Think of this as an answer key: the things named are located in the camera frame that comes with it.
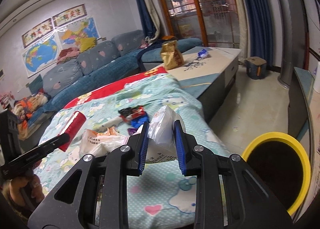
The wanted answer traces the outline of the left hand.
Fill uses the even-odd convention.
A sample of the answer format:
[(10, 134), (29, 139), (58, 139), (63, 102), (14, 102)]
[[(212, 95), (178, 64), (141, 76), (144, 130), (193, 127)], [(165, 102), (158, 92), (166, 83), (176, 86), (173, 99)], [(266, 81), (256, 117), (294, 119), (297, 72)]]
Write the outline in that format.
[(2, 194), (12, 210), (23, 219), (28, 219), (32, 214), (27, 199), (35, 201), (36, 205), (44, 199), (40, 178), (36, 174), (7, 180), (3, 184)]

